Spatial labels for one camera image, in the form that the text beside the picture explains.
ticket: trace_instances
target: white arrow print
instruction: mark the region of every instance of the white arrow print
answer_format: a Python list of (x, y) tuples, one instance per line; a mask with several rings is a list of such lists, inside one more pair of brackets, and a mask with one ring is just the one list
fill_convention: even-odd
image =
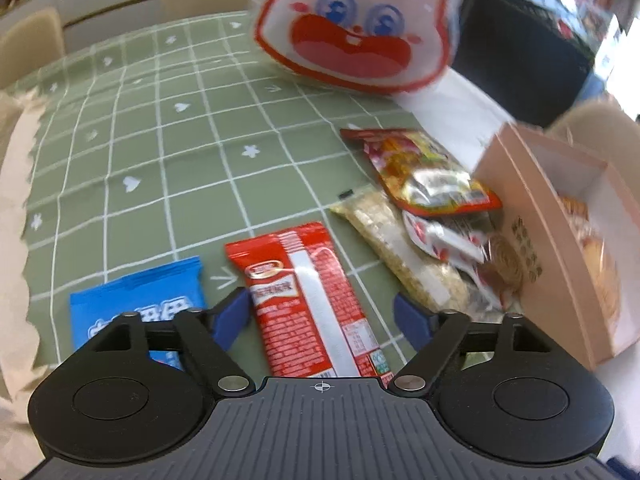
[(218, 290), (227, 288), (229, 285), (235, 283), (238, 280), (238, 277), (234, 273), (232, 273), (227, 267), (220, 267), (220, 269), (226, 274), (226, 276), (210, 276), (209, 277), (209, 279), (212, 282), (225, 282), (222, 285), (218, 286)]

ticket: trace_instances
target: blue snack package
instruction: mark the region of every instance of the blue snack package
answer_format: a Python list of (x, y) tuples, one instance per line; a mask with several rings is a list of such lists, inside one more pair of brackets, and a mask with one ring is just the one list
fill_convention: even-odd
[[(206, 308), (195, 256), (123, 276), (69, 296), (74, 350), (123, 312), (137, 311), (142, 321), (171, 320), (187, 308)], [(149, 352), (155, 361), (181, 368), (177, 352)]]

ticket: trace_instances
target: cartoon face package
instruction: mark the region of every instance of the cartoon face package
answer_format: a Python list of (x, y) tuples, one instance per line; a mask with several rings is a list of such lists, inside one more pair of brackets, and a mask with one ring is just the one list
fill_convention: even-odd
[(414, 91), (442, 75), (461, 0), (255, 0), (254, 39), (274, 60), (322, 83)]

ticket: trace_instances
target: white stripe on red package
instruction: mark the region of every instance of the white stripe on red package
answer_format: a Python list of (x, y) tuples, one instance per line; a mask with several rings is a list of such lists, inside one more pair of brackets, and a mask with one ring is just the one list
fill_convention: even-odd
[(326, 228), (320, 222), (234, 242), (276, 377), (392, 379)]

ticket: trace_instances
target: checkered tablecloth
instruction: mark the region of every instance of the checkered tablecloth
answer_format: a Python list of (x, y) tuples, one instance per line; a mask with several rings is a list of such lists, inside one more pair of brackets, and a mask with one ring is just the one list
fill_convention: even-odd
[[(25, 239), (39, 364), (72, 352), (68, 297), (198, 255), (213, 306), (242, 283), (223, 245), (309, 221), (330, 230), (393, 371), (414, 352), (392, 319), (399, 283), (327, 206), (372, 180), (339, 129), (419, 127), (393, 101), (277, 77), (244, 14), (168, 23), (20, 81), (50, 97), (33, 151)], [(232, 356), (268, 373), (256, 326)]]

